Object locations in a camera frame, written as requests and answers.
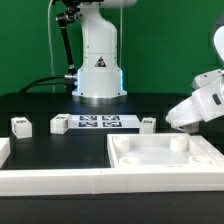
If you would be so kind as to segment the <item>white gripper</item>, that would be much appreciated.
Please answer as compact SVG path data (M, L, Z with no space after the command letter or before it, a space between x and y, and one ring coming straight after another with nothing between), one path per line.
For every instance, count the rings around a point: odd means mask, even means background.
M224 116L224 77L195 90L192 95L172 108L166 121L180 128L200 121L209 122Z

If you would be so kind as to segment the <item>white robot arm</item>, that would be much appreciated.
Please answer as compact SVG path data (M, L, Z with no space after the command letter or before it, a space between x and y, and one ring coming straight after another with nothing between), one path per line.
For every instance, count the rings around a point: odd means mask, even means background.
M176 129L209 122L224 116L224 14L212 30L212 45L223 65L222 69L197 75L192 95L171 109L166 121Z

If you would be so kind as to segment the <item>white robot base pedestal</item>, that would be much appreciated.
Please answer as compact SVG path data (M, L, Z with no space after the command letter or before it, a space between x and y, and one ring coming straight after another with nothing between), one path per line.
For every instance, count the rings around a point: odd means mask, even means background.
M117 64L117 29L104 19L100 8L120 8L124 0L82 3L78 18L83 37L83 64L78 69L76 100L102 103L123 98L122 70Z

